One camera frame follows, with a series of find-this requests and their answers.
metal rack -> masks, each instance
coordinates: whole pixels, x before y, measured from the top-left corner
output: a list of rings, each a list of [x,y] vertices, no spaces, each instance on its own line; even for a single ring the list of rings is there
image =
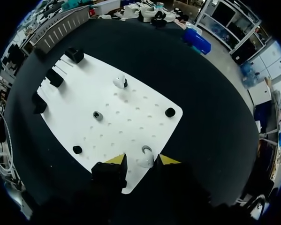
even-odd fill
[[[245,41],[247,41],[252,35],[254,35],[256,37],[256,40],[258,40],[262,47],[260,49],[258,49],[258,52],[261,51],[261,49],[263,49],[266,45],[266,43],[263,43],[258,34],[256,33],[256,29],[260,26],[261,24],[261,20],[249,9],[247,8],[244,4],[242,4],[241,2],[239,2],[240,4],[242,4],[243,7],[246,7],[246,9],[250,12],[250,14],[252,14],[253,17],[256,18],[256,20],[253,20],[251,17],[249,17],[247,14],[245,14],[243,12],[243,10],[236,5],[235,3],[228,1],[228,0],[218,0],[216,2],[216,5],[214,5],[213,3],[214,0],[206,0],[206,3],[204,5],[204,7],[201,9],[200,14],[196,20],[195,25],[196,26],[200,26],[203,29],[205,29],[206,31],[208,31],[209,33],[211,33],[213,36],[215,36],[220,42],[222,42],[228,49],[229,49],[229,53],[233,54]],[[231,30],[229,30],[228,26],[231,24],[233,18],[235,16],[232,17],[232,19],[230,20],[230,22],[227,24],[227,26],[224,26],[223,24],[221,24],[219,21],[217,21],[216,19],[214,19],[212,17],[212,14],[208,14],[206,12],[207,8],[212,4],[214,8],[214,11],[216,10],[217,6],[219,5],[219,3],[222,2],[223,4],[225,4],[227,7],[231,8],[232,10],[234,10],[236,13],[241,14],[241,16],[245,17],[251,24],[252,24],[252,28],[245,34],[245,36],[240,39],[239,37],[237,37]],[[221,38],[219,35],[217,35],[216,33],[214,33],[210,28],[208,28],[208,26],[206,26],[205,24],[203,24],[204,19],[208,17],[209,20],[211,20],[213,23],[218,24],[220,27],[222,27],[229,35],[231,35],[233,38],[235,38],[235,40],[237,41],[237,44],[235,46],[230,46],[223,38]]]

black bracket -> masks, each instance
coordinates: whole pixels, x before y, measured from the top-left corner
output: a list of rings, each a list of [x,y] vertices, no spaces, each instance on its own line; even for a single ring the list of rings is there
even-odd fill
[[[46,102],[35,92],[32,95],[32,102],[35,105],[34,114],[41,114],[46,110]]]
[[[46,73],[46,77],[50,80],[50,84],[56,88],[60,87],[64,79],[57,74],[53,69],[49,69]]]
[[[82,59],[84,59],[84,53],[82,49],[77,50],[70,47],[68,48],[68,50],[65,51],[65,55],[71,60],[73,60],[75,63],[79,63]]]

hole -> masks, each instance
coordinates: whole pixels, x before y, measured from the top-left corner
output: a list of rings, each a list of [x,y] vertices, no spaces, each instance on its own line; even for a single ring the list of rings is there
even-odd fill
[[[95,118],[97,118],[97,117],[99,117],[99,114],[98,114],[97,112],[94,112],[94,113],[93,113],[93,116],[94,116]]]

black cylinder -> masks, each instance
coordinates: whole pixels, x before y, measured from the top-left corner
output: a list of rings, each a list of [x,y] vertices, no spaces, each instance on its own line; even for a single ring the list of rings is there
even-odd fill
[[[166,115],[167,117],[173,117],[175,114],[176,114],[176,111],[175,111],[173,108],[168,108],[168,109],[165,111],[165,115]]]

gray ring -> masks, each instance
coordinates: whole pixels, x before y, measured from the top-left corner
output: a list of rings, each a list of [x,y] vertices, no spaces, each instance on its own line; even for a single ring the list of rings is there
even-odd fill
[[[145,152],[144,152],[145,149],[148,149],[149,151],[152,151],[152,149],[151,149],[149,146],[144,145],[144,146],[141,148],[141,150],[142,150],[142,152],[143,152],[144,154],[145,154]]]

